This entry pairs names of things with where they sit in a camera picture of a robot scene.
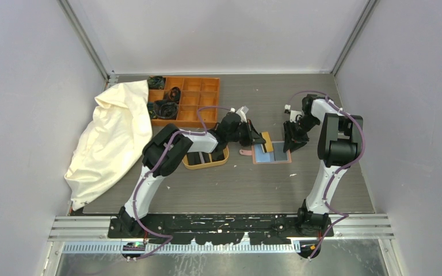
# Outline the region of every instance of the white wall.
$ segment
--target white wall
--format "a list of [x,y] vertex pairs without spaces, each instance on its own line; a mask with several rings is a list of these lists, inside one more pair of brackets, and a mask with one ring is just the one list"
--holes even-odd
[[367,0],[73,0],[118,74],[329,72]]
[[442,275],[442,1],[380,1],[337,81],[410,275]]
[[0,1],[0,275],[36,275],[104,81],[57,1]]

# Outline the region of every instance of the white cloth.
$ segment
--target white cloth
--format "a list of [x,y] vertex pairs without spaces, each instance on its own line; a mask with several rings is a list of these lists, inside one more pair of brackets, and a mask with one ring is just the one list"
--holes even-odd
[[65,174],[74,210],[116,184],[138,161],[152,135],[146,80],[119,83],[95,100],[93,121],[81,135]]

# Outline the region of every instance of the gray wooden table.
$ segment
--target gray wooden table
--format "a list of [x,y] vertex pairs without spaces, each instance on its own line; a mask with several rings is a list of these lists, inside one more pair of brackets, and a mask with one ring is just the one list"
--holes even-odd
[[[272,141],[283,140],[284,105],[301,90],[328,93],[338,106],[334,78],[329,74],[305,75],[220,75],[220,106],[248,106],[259,132],[268,131]],[[121,76],[119,82],[146,79]],[[300,108],[303,95],[292,102]],[[219,120],[226,114],[219,111]],[[294,213],[309,195],[319,169],[317,142],[321,128],[308,134],[310,142],[292,153],[289,164],[253,164],[242,156],[238,143],[230,143],[228,162],[219,167],[187,170],[182,164],[159,187],[151,213]],[[117,213],[129,199],[140,174],[140,161],[102,196],[84,207],[84,213]],[[334,194],[332,205],[343,212],[373,212],[360,166],[351,167]]]

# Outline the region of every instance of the gray floor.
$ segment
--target gray floor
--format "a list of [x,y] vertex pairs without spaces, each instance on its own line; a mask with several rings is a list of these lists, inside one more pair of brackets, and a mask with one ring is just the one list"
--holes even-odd
[[[328,93],[341,106],[334,78],[311,75],[221,75],[220,106],[246,105],[259,132],[268,131],[273,141],[283,140],[284,105],[301,90]],[[146,79],[121,76],[119,82]],[[300,108],[303,95],[292,108]],[[220,111],[219,120],[226,114]],[[253,164],[251,156],[238,153],[241,146],[230,143],[225,165],[196,171],[183,165],[158,189],[151,213],[294,213],[311,191],[318,173],[317,142],[321,129],[308,134],[310,142],[292,153],[290,164]],[[128,200],[140,174],[140,162],[105,194],[84,207],[84,213],[117,213]],[[343,212],[373,212],[359,165],[351,167],[334,194],[332,205]]]
[[320,255],[310,263],[296,253],[158,254],[136,263],[127,263],[119,254],[63,254],[56,275],[86,273],[101,276],[388,275],[377,240],[325,241]]

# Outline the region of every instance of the orange compartment box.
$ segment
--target orange compartment box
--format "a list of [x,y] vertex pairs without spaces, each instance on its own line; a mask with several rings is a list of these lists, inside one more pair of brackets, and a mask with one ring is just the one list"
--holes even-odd
[[[175,120],[151,119],[151,125],[165,126],[169,123],[179,128],[201,128],[197,118],[197,110],[204,106],[219,104],[219,78],[197,78],[189,76],[164,76],[165,89],[148,92],[148,101],[163,99],[170,89],[178,87],[181,90],[177,118]],[[207,128],[213,128],[218,121],[217,109],[204,109],[200,112]]]

